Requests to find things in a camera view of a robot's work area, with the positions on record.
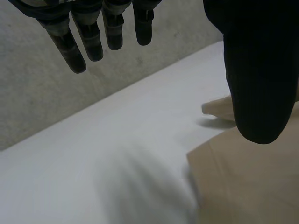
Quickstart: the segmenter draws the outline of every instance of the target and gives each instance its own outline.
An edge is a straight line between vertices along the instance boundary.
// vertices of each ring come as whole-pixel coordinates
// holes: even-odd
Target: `white surface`
[[[201,104],[229,93],[222,55],[219,42],[1,152],[0,223],[115,224],[112,198],[138,173],[125,155],[141,151],[192,203],[186,153],[223,130],[201,114]],[[164,171],[153,178],[167,181]]]

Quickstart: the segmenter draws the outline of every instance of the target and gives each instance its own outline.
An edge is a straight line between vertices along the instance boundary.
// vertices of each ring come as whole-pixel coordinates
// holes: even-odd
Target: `concrete wall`
[[[207,20],[200,0],[164,0],[155,10],[153,41],[145,47],[135,38],[132,7],[124,19],[124,46],[111,51],[100,15],[104,58],[96,63],[88,61],[71,21],[87,64],[86,72],[74,74],[46,31],[2,1],[1,150],[222,38]]]

